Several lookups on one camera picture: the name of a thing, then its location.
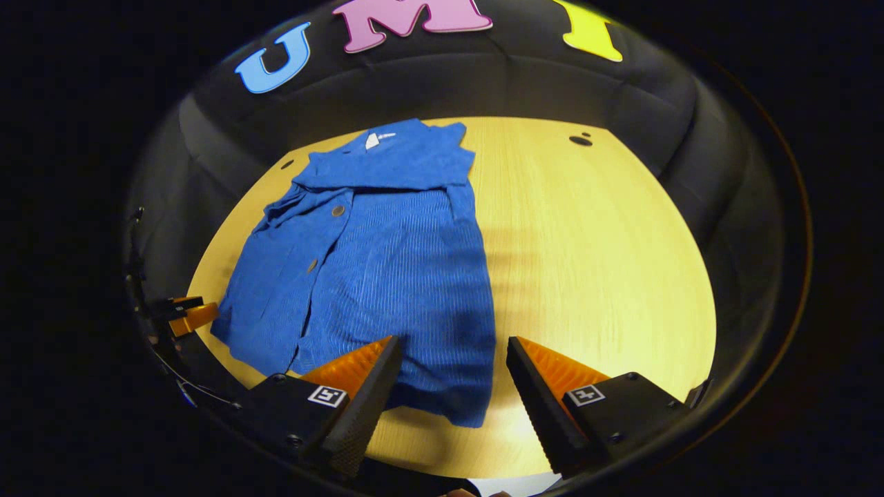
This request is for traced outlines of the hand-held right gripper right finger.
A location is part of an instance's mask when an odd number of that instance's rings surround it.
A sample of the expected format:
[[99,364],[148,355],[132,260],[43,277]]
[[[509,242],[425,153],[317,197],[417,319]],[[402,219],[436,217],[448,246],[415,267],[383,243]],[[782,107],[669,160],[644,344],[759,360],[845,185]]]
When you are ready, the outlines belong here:
[[637,372],[608,376],[524,337],[509,338],[506,367],[550,468],[562,478],[635,455],[689,412]]

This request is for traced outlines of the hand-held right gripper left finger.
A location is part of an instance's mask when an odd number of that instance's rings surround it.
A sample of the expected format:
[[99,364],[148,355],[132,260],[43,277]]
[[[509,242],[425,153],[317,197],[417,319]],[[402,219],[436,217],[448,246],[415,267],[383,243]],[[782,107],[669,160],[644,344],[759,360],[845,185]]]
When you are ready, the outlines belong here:
[[294,465],[356,477],[401,364],[390,335],[303,376],[269,376],[237,398],[233,426]]

